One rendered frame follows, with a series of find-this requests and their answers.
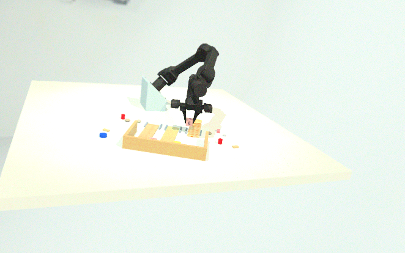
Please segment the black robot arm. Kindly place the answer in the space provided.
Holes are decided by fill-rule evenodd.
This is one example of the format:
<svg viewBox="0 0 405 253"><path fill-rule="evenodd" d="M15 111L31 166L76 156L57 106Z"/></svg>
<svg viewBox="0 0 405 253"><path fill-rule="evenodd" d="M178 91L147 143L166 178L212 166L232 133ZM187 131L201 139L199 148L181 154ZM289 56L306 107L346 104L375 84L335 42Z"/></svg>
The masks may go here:
<svg viewBox="0 0 405 253"><path fill-rule="evenodd" d="M198 62L204 62L204 65L198 68L196 74L191 74L188 80L187 90L193 92L197 97L194 98L187 95L185 99L187 110L197 111L198 108L202 108L203 106L203 100L199 100L198 97L205 96L207 88L211 86L212 81L214 80L214 66L218 55L219 52L214 46L203 43L198 47L194 55L176 66L169 66L168 68L159 71L157 73L159 77L153 83L150 83L160 92L166 84L170 86L172 83L176 82L179 74Z"/></svg>

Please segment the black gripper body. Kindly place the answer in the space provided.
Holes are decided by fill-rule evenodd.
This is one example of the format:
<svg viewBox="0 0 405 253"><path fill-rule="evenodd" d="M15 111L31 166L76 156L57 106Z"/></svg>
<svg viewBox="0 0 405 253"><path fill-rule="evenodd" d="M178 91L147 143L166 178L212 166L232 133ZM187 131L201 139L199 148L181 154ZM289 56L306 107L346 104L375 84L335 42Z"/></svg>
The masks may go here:
<svg viewBox="0 0 405 253"><path fill-rule="evenodd" d="M187 95L190 95L190 97L194 97L194 98L197 97L193 92L190 92L190 91L187 91ZM170 108L177 109L179 107L180 107L180 109L185 110L186 105L185 105L185 103L181 103L180 100L172 99ZM202 108L198 108L197 111L202 112L204 110L204 112L212 113L212 108L213 107L211 104L204 103Z"/></svg>

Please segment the orange polka-dotted strip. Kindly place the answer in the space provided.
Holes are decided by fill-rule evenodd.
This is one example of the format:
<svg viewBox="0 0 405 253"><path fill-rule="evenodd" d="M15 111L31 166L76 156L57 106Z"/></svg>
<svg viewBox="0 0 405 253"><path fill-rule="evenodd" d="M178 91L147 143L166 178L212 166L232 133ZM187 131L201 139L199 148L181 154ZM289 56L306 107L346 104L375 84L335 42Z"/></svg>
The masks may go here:
<svg viewBox="0 0 405 253"><path fill-rule="evenodd" d="M194 124L193 124L192 126L193 126L193 127L201 127L201 121L202 121L202 120L196 119L195 122L194 122Z"/></svg>

